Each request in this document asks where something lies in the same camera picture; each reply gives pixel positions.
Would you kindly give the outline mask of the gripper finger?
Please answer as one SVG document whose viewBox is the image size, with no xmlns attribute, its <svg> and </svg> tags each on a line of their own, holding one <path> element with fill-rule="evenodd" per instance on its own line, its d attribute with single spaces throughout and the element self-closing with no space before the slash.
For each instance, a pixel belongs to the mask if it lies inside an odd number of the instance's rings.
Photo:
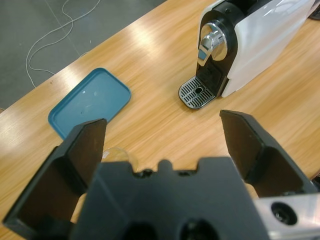
<svg viewBox="0 0 320 240">
<path fill-rule="evenodd" d="M 3 225 L 16 234 L 70 234 L 79 198 L 102 160 L 107 120 L 73 127 L 31 178 Z"/>
<path fill-rule="evenodd" d="M 317 193 L 282 146 L 247 113 L 219 113 L 229 155 L 260 198 Z"/>
</svg>

